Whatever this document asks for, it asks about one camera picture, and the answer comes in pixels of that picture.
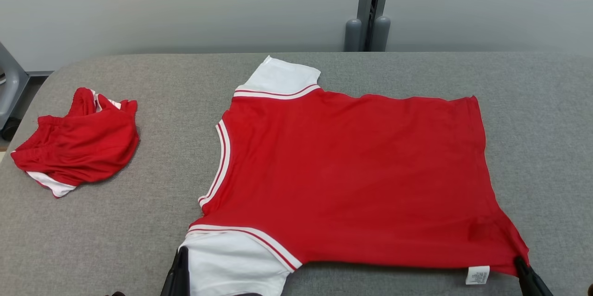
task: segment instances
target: black caster wheel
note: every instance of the black caster wheel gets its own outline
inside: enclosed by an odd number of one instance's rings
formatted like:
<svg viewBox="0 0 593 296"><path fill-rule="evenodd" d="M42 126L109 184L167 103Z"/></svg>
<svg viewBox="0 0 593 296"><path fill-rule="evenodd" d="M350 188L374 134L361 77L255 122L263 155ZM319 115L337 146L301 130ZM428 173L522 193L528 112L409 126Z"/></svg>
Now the black caster wheel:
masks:
<svg viewBox="0 0 593 296"><path fill-rule="evenodd" d="M2 139L10 141L13 140L14 134L17 132L19 125L21 124L21 120L15 117L9 117L2 128L2 132L0 132L0 136Z"/></svg>

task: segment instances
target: gray fabric surface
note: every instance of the gray fabric surface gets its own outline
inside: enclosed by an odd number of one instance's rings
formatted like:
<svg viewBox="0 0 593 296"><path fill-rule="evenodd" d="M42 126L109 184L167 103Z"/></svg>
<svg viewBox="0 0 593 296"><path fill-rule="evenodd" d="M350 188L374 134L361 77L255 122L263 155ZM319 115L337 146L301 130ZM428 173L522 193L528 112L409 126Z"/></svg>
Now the gray fabric surface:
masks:
<svg viewBox="0 0 593 296"><path fill-rule="evenodd" d="M131 163L112 179L54 199L0 164L0 294L158 295L188 224L201 214L220 160L214 125L265 54L100 57L51 75L10 150L38 116L66 114L74 90L136 99L140 127ZM498 202L557 296L593 283L593 59L540 53L284 53L322 71L320 85L366 93L458 98L476 95ZM286 296L519 295L494 273L465 286L465 270L309 264Z"/></svg>

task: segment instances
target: white wall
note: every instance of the white wall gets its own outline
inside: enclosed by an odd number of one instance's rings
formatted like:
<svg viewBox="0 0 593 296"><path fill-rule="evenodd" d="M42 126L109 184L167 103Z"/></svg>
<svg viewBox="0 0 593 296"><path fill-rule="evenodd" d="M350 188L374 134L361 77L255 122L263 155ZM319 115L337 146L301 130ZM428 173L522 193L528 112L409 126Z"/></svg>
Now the white wall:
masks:
<svg viewBox="0 0 593 296"><path fill-rule="evenodd" d="M25 71L97 55L341 51L358 0L0 0Z"/></svg>
<svg viewBox="0 0 593 296"><path fill-rule="evenodd" d="M386 0L388 51L548 50L593 55L593 0Z"/></svg>

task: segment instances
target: gray plastic leg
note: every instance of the gray plastic leg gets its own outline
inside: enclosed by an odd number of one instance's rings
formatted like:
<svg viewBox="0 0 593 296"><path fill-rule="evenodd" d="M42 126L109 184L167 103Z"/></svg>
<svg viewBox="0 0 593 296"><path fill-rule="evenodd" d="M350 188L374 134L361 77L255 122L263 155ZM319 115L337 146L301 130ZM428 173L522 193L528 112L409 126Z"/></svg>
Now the gray plastic leg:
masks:
<svg viewBox="0 0 593 296"><path fill-rule="evenodd" d="M29 80L29 76L19 66L7 49L0 43L0 67L6 75L4 91L0 95L0 129L4 127L6 120L13 112L14 106L19 101L23 89Z"/></svg>
<svg viewBox="0 0 593 296"><path fill-rule="evenodd" d="M375 19L372 29L371 51L385 51L391 19L381 16Z"/></svg>
<svg viewBox="0 0 593 296"><path fill-rule="evenodd" d="M344 38L344 51L359 51L362 22L360 19L351 19L346 23L346 36Z"/></svg>

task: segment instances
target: red fabric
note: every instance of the red fabric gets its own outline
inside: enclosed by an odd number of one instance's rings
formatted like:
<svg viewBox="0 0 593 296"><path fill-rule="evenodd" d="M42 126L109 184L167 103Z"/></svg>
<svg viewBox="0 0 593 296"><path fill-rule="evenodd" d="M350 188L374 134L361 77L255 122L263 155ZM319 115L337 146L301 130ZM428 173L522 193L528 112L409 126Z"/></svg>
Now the red fabric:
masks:
<svg viewBox="0 0 593 296"><path fill-rule="evenodd" d="M11 157L19 169L45 173L78 186L105 180L130 161L138 145L135 100L121 102L121 109L93 92L79 88L65 117L42 116L38 129Z"/></svg>
<svg viewBox="0 0 593 296"><path fill-rule="evenodd" d="M234 97L222 117L230 163L191 225L250 227L303 264L422 268L528 260L498 207L475 97L445 101L316 89Z"/></svg>

